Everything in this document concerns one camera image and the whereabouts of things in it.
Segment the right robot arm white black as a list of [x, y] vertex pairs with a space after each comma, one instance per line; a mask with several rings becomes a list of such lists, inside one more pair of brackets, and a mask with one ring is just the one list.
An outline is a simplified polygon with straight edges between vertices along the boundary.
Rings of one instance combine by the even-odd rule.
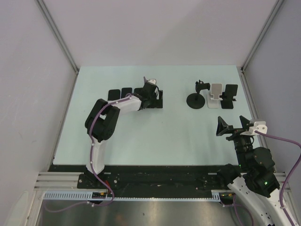
[[280, 184], [274, 174], [274, 161], [271, 151], [265, 147], [253, 147], [254, 137], [267, 137], [268, 127], [265, 121], [250, 121], [240, 116], [241, 128], [228, 125], [222, 117], [218, 117], [216, 135], [227, 134], [228, 141], [234, 143], [238, 166], [226, 164], [217, 172], [217, 184], [222, 189], [230, 189], [233, 195], [232, 206], [237, 211], [236, 199], [242, 202], [254, 225], [261, 226], [297, 226], [299, 223], [292, 217], [287, 207], [284, 192], [288, 180], [300, 159]]

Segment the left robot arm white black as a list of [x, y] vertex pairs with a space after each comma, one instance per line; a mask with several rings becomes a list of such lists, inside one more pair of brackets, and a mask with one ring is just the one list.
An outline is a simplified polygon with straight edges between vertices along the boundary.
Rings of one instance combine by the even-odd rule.
[[93, 188], [103, 185], [104, 177], [100, 174], [105, 167], [104, 154], [106, 141], [113, 135], [118, 118], [126, 113], [143, 109], [162, 109], [163, 91], [156, 79], [144, 79], [141, 88], [110, 89], [108, 100], [98, 99], [85, 121], [87, 134], [91, 139], [89, 162], [90, 172], [87, 182]]

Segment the black round-base phone stand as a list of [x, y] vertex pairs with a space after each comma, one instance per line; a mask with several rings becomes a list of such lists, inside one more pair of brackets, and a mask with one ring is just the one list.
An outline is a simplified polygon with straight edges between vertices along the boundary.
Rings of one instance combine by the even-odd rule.
[[202, 90], [209, 90], [210, 83], [199, 80], [195, 83], [195, 93], [187, 96], [186, 103], [192, 109], [201, 109], [205, 105], [205, 98], [200, 94]]

